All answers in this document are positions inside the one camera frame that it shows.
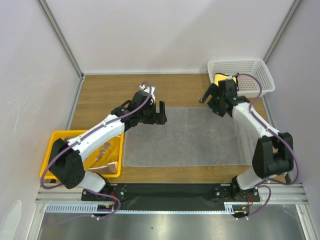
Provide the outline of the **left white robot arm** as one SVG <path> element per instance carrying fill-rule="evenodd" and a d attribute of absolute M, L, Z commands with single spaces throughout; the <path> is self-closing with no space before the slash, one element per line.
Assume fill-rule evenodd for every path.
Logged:
<path fill-rule="evenodd" d="M 157 106 L 153 94 L 139 90 L 91 129 L 69 140 L 55 140 L 45 171 L 51 172 L 67 189 L 87 189 L 97 199 L 105 200 L 110 195 L 107 179 L 86 170 L 84 161 L 104 143 L 139 123 L 164 125 L 166 122 L 165 102 L 162 100 Z"/>

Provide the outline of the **grey towel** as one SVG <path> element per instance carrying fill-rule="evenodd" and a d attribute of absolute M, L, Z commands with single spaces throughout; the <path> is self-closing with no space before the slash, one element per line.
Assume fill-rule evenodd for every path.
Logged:
<path fill-rule="evenodd" d="M 124 135 L 125 167 L 249 166 L 256 138 L 229 115 L 208 107 L 172 107 L 164 125 L 143 124 Z"/>

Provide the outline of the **yellow towel black trim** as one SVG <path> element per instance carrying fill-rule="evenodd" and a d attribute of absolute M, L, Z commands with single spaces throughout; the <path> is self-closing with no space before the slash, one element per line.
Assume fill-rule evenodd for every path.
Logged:
<path fill-rule="evenodd" d="M 213 83 L 215 85 L 219 85 L 220 81 L 224 80 L 233 80 L 235 82 L 236 90 L 239 90 L 239 81 L 238 81 L 238 76 L 237 75 L 227 75 L 224 73 L 215 73 L 213 76 Z"/>

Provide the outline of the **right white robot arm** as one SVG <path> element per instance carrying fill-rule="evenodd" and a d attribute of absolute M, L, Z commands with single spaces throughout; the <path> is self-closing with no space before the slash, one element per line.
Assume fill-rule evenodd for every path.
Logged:
<path fill-rule="evenodd" d="M 200 99 L 200 103 L 204 102 L 218 116 L 228 114 L 234 118 L 257 139 L 252 166 L 231 181 L 230 195 L 234 200 L 242 201 L 248 196 L 248 190 L 293 170 L 295 158 L 292 135 L 281 133 L 269 125 L 248 98 L 238 95 L 237 84 L 233 79 L 212 83 Z"/>

